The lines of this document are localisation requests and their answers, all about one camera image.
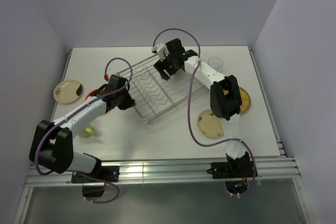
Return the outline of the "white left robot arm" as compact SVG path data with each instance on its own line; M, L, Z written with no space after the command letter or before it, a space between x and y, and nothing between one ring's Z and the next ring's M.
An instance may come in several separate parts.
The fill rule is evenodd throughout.
M42 166L50 173L82 172L89 181L98 181L102 176L101 160L75 152L73 139L92 121L112 109L126 110L135 106L135 100L129 94L129 82L126 78L111 75L108 82L91 92L82 105L54 121L40 121L29 152L29 160L36 171L43 174Z

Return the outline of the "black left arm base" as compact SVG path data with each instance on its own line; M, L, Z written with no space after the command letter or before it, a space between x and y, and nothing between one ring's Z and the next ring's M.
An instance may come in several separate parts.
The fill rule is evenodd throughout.
M71 177L72 184L82 184L82 195L84 200L93 204L106 204L116 200L120 189L115 182L119 180L120 166L103 165L103 161L95 158L96 164L90 173L73 171ZM109 200L99 200L105 192L106 186L112 186L116 189L116 195Z

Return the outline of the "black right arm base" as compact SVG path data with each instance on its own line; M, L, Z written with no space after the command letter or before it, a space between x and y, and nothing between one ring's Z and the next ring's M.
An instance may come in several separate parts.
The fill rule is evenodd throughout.
M225 162L212 162L206 171L212 179L223 179L229 195L240 198L246 194L257 178L257 168L253 158L246 151L242 157L226 155Z

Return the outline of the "pale yellow mug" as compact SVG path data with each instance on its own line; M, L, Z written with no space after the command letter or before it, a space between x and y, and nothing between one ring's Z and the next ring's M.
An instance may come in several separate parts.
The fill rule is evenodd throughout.
M78 133L78 136L83 137L83 138L95 136L95 131L93 130L91 125L88 125L87 127L85 127L83 130L81 130Z

